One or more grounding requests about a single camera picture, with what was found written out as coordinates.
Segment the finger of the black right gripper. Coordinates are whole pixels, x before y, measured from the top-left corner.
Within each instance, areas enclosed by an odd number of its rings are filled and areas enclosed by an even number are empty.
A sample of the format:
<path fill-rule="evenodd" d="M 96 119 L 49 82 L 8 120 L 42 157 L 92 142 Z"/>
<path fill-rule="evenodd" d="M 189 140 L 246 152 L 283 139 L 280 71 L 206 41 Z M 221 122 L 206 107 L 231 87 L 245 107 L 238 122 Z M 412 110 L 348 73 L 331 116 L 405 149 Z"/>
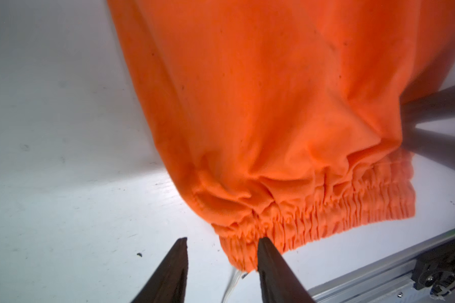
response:
<path fill-rule="evenodd" d="M 401 106 L 402 147 L 455 171 L 455 86 Z"/>

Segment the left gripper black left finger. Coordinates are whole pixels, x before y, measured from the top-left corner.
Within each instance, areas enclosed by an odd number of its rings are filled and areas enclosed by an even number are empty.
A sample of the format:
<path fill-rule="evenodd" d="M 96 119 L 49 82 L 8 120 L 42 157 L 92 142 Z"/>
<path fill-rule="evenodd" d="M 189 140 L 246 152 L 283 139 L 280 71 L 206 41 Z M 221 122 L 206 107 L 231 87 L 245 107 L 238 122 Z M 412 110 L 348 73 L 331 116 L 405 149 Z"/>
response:
<path fill-rule="evenodd" d="M 188 275 L 187 238 L 176 240 L 131 303 L 182 303 Z"/>

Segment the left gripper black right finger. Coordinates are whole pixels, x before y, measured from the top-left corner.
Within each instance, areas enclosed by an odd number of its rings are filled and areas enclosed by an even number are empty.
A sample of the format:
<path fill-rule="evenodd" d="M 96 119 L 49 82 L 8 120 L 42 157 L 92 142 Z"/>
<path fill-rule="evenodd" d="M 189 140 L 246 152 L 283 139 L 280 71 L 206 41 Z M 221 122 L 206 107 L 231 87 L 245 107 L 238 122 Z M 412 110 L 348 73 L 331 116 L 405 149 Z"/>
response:
<path fill-rule="evenodd" d="M 259 240 L 257 257 L 264 303 L 315 303 L 268 237 Z"/>

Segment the orange shorts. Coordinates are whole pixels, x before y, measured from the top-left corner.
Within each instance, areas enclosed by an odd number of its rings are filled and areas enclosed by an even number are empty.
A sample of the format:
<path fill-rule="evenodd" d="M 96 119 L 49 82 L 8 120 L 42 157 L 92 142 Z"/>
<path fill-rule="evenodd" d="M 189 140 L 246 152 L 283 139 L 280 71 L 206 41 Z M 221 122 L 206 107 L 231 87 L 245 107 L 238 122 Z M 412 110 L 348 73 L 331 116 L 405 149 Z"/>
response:
<path fill-rule="evenodd" d="M 157 151 L 230 263 L 415 215 L 400 105 L 455 61 L 455 1 L 110 1 Z"/>

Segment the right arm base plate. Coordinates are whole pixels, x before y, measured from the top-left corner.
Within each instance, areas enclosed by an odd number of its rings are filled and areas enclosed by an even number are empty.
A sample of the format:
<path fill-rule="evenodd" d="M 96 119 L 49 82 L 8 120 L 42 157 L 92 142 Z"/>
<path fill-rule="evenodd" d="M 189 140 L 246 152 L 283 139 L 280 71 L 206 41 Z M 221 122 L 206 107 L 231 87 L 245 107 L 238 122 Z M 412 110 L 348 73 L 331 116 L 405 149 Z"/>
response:
<path fill-rule="evenodd" d="M 415 290 L 440 288 L 455 280 L 455 239 L 423 252 L 416 258 L 412 273 Z"/>

